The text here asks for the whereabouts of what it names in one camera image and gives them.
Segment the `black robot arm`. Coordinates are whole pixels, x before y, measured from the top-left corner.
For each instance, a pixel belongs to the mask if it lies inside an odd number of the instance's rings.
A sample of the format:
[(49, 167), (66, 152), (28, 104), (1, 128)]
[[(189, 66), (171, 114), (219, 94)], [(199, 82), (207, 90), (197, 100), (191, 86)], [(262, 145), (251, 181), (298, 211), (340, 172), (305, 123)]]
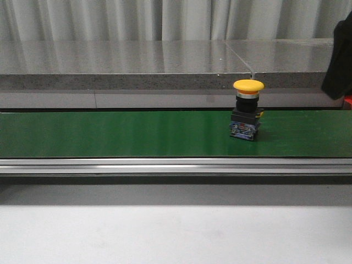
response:
[(351, 14), (334, 29), (333, 52), (321, 89), (333, 100), (351, 93)]

